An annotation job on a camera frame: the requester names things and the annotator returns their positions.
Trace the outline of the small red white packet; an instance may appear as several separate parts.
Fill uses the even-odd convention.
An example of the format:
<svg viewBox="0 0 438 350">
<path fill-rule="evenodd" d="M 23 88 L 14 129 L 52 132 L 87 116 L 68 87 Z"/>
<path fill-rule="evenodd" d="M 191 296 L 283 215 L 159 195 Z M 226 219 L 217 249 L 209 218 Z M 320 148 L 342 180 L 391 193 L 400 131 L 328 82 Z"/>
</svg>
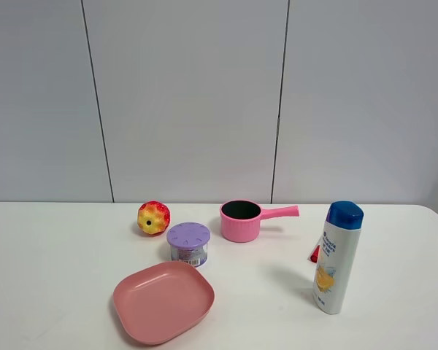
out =
<svg viewBox="0 0 438 350">
<path fill-rule="evenodd" d="M 307 258 L 311 263 L 316 263 L 318 261 L 321 242 L 322 238 L 319 238 L 318 242 L 316 243 L 315 247 L 312 249 L 310 255 Z"/>
</svg>

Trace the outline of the pink square plate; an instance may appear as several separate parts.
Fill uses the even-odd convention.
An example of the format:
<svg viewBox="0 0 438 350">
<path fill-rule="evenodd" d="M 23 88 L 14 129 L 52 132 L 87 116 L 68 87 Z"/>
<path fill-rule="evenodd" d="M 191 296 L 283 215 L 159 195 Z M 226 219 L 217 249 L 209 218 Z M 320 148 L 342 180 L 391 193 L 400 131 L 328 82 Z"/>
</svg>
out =
<svg viewBox="0 0 438 350">
<path fill-rule="evenodd" d="M 215 292 L 195 267 L 170 261 L 125 277 L 112 300 L 126 333 L 141 344 L 155 346 L 201 322 Z"/>
</svg>

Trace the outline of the white blue shampoo bottle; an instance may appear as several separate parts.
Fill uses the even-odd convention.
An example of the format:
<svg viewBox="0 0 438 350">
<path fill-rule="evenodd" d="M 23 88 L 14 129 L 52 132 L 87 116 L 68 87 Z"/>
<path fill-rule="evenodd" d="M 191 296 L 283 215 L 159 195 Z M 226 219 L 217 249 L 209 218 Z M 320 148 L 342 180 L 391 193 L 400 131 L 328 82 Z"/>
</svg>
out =
<svg viewBox="0 0 438 350">
<path fill-rule="evenodd" d="M 351 201 L 333 202 L 328 209 L 313 280 L 315 302 L 327 314 L 342 310 L 363 219 Z"/>
</svg>

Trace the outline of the purple lidded air freshener can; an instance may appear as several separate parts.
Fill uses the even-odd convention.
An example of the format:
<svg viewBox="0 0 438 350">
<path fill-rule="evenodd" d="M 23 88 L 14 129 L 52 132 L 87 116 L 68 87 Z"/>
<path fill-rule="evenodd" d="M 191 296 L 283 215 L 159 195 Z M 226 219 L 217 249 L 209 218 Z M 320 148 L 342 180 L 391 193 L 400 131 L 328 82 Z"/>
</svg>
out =
<svg viewBox="0 0 438 350">
<path fill-rule="evenodd" d="M 210 230 L 197 222 L 183 222 L 169 229 L 166 235 L 172 261 L 180 261 L 195 268 L 208 258 Z"/>
</svg>

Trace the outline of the red yellow toy apple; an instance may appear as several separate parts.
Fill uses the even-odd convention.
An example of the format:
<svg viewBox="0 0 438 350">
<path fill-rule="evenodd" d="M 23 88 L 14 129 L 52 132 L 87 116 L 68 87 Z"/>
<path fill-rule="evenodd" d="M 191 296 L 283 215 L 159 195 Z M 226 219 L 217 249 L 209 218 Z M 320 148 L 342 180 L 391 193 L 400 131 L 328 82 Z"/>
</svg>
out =
<svg viewBox="0 0 438 350">
<path fill-rule="evenodd" d="M 149 236 L 162 234 L 168 228 L 170 219 L 169 208 L 158 201 L 148 201 L 138 209 L 137 224 Z"/>
</svg>

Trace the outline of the pink toy saucepan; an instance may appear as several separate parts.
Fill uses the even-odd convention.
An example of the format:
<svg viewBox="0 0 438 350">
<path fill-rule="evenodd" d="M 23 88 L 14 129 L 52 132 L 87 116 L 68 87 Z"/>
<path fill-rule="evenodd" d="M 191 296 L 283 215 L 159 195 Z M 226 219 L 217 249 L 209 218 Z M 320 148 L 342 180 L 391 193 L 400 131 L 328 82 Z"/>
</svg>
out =
<svg viewBox="0 0 438 350">
<path fill-rule="evenodd" d="M 220 207 L 220 233 L 229 241 L 247 243 L 257 239 L 262 220 L 299 215 L 298 206 L 263 209 L 252 201 L 228 201 Z"/>
</svg>

